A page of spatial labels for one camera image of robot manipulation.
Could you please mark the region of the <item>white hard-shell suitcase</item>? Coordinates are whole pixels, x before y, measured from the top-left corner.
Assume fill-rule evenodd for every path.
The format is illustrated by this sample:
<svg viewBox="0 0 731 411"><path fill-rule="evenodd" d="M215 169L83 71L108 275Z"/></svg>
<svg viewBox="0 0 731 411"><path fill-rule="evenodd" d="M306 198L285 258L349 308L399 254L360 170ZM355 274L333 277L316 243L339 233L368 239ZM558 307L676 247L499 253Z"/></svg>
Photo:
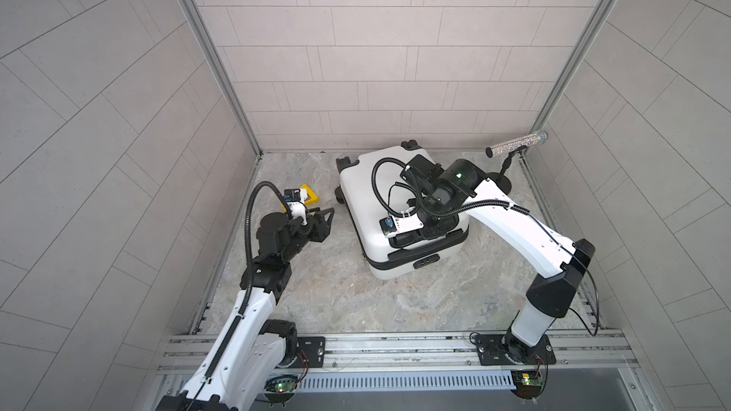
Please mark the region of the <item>white hard-shell suitcase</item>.
<svg viewBox="0 0 731 411"><path fill-rule="evenodd" d="M416 214L414 195L398 186L405 182L401 176L403 166L417 154L431 160L414 140L362 154L355 160L336 160L340 180L336 200L348 208L370 272L381 280L394 279L453 256L468 239L469 217L464 213L456 215L457 228L447 236L436 240L419 238L417 230L423 224ZM379 221L388 215L410 217L413 230L386 238Z"/></svg>

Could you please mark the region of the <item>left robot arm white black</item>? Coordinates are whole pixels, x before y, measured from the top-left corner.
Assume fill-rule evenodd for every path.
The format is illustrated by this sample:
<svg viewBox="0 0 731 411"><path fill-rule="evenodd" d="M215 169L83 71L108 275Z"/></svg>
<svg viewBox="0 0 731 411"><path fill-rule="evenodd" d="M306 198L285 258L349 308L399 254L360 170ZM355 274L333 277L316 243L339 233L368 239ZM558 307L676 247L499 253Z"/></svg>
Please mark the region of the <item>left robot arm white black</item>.
<svg viewBox="0 0 731 411"><path fill-rule="evenodd" d="M314 207L308 186L257 184L244 213L247 268L224 329L201 366L159 410L248 410L284 405L310 369L295 323L272 318L292 275L291 260L329 236L333 209Z"/></svg>

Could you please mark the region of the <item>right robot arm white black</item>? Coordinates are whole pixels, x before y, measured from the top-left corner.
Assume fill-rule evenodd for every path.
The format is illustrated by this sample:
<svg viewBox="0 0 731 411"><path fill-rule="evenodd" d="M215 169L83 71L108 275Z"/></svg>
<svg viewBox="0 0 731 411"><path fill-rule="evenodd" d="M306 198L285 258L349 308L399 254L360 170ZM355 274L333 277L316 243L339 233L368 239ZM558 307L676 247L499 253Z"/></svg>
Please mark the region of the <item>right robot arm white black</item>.
<svg viewBox="0 0 731 411"><path fill-rule="evenodd" d="M378 190L380 167L401 167L398 188L413 196L409 211L397 211ZM515 204L487 172L466 159L447 169L422 155L403 162L393 157L379 159L370 183L378 203L389 215L385 232L401 233L418 222L447 219L466 213L509 243L528 260L537 275L527 289L527 301L503 338L506 356L526 365L537 356L539 344L553 323L567 315L584 277L595 247L586 239L572 241L552 230L525 207Z"/></svg>

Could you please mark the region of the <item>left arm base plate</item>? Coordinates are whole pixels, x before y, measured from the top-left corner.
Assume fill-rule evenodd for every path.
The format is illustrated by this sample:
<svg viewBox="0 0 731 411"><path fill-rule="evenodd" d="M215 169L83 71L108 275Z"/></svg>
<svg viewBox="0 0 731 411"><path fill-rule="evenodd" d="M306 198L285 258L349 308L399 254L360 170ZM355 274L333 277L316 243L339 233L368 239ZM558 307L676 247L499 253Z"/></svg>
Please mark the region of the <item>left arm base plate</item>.
<svg viewBox="0 0 731 411"><path fill-rule="evenodd" d="M324 336L299 336L295 355L288 361L282 361L278 369L321 368L325 361L327 339Z"/></svg>

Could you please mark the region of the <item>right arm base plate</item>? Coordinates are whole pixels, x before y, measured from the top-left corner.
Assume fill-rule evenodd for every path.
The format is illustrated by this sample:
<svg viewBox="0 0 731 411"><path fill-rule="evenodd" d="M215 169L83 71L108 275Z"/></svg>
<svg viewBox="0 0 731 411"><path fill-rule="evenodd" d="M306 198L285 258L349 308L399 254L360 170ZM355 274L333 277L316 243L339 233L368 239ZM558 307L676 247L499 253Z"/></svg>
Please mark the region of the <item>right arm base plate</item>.
<svg viewBox="0 0 731 411"><path fill-rule="evenodd" d="M528 346L511 332L487 334L472 332L469 341L476 347L481 366L555 365L550 340L544 334L536 346Z"/></svg>

